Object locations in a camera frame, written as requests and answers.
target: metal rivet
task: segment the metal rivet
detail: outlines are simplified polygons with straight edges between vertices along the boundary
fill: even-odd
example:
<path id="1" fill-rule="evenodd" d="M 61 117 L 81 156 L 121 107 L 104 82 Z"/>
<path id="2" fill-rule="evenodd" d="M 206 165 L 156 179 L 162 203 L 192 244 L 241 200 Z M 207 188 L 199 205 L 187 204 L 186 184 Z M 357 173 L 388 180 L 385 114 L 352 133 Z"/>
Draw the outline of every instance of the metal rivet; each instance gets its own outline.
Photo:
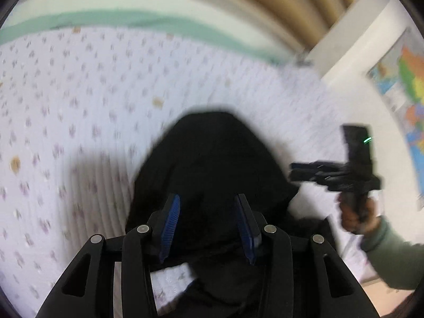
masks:
<path id="1" fill-rule="evenodd" d="M 324 237 L 322 235 L 314 235 L 312 237 L 312 240 L 314 242 L 316 242 L 317 244 L 322 244 L 325 241 L 325 239 L 324 239 Z"/>
<path id="2" fill-rule="evenodd" d="M 275 227 L 274 225 L 266 225 L 264 227 L 264 231 L 267 233 L 275 233 L 277 232 L 277 227 Z"/>
<path id="3" fill-rule="evenodd" d="M 91 239 L 90 239 L 90 241 L 93 243 L 93 244 L 97 244 L 97 243 L 99 243 L 99 242 L 101 242 L 102 241 L 102 236 L 101 235 L 93 235 L 92 237 L 91 237 Z"/>
<path id="4" fill-rule="evenodd" d="M 137 232 L 138 233 L 147 233 L 149 232 L 150 227 L 147 225 L 141 225 L 137 227 Z"/>

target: human hand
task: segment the human hand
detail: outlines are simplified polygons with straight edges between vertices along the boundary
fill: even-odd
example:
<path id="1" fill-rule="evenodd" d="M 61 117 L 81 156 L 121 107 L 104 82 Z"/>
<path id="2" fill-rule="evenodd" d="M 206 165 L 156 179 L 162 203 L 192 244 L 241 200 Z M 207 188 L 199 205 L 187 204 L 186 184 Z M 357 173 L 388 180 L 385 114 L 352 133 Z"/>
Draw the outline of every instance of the human hand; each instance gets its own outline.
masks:
<path id="1" fill-rule="evenodd" d="M 355 232 L 359 229 L 359 216 L 353 209 L 346 203 L 344 193 L 337 197 L 340 203 L 339 207 L 342 211 L 342 227 L 348 232 Z M 362 233 L 364 235 L 372 234 L 380 226 L 380 217 L 376 215 L 376 203 L 373 199 L 367 199 L 365 208 L 368 210 L 368 220 L 362 225 Z"/>

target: white wall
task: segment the white wall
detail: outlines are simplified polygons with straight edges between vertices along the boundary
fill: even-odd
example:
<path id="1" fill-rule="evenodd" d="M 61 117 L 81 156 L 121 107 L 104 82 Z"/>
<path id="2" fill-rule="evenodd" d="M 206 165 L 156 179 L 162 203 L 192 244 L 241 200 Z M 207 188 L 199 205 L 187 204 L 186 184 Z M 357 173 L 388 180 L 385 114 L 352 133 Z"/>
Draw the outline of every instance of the white wall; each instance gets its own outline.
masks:
<path id="1" fill-rule="evenodd" d="M 326 74 L 355 44 L 390 0 L 356 0 L 307 56 Z"/>
<path id="2" fill-rule="evenodd" d="M 367 0 L 357 3 L 359 8 L 343 23 L 355 24 L 361 8 L 369 4 L 381 5 L 385 0 Z M 419 189 L 409 148 L 394 115 L 387 109 L 379 92 L 366 77 L 366 73 L 391 48 L 406 27 L 422 39 L 414 22 L 399 0 L 388 0 L 385 7 L 365 28 L 364 33 L 335 65 L 324 75 L 346 121 L 368 124 L 374 136 L 376 170 L 384 178 L 380 195 L 384 213 L 394 229 L 405 239 L 424 242 L 424 210 L 418 209 Z M 340 33 L 334 38 L 340 40 Z M 323 58 L 324 52 L 315 51 L 315 58 Z"/>

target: sleeve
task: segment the sleeve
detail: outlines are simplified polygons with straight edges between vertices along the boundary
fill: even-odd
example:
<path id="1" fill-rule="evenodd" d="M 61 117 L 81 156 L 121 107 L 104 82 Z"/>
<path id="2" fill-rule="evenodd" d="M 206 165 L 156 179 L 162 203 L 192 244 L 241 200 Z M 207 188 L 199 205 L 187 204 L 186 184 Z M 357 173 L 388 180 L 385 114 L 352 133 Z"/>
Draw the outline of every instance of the sleeve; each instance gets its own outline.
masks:
<path id="1" fill-rule="evenodd" d="M 379 228 L 364 237 L 361 248 L 391 288 L 414 290 L 424 276 L 424 245 L 404 241 L 384 217 L 381 217 Z"/>

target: white fabric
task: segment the white fabric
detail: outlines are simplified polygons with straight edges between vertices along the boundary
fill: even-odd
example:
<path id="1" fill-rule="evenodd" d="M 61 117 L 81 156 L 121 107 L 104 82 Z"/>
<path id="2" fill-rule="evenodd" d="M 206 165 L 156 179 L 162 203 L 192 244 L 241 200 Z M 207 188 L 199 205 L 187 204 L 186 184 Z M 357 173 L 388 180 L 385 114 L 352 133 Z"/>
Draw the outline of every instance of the white fabric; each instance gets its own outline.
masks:
<path id="1" fill-rule="evenodd" d="M 0 47 L 0 63 L 0 285 L 23 318 L 92 234 L 124 233 L 137 170 L 189 110 L 230 109 L 283 166 L 344 159 L 338 113 L 310 68 L 112 28 L 26 36 Z M 313 185 L 291 209 L 337 219 L 334 195 Z M 158 308 L 192 279 L 186 264 L 153 274 Z"/>

